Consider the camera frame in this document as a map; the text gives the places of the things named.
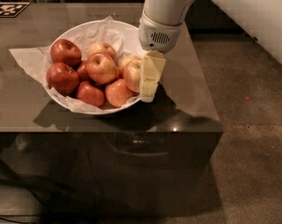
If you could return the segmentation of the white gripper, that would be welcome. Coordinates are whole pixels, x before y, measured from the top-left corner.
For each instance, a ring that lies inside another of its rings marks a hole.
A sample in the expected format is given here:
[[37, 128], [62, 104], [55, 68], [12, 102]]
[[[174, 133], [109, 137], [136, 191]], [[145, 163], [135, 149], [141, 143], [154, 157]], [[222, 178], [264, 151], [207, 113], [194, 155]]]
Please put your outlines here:
[[140, 100], [151, 103], [155, 97], [166, 59], [162, 53], [172, 50], [182, 25], [170, 26], [152, 20], [145, 12], [140, 18], [138, 37], [141, 47], [149, 51], [142, 60]]

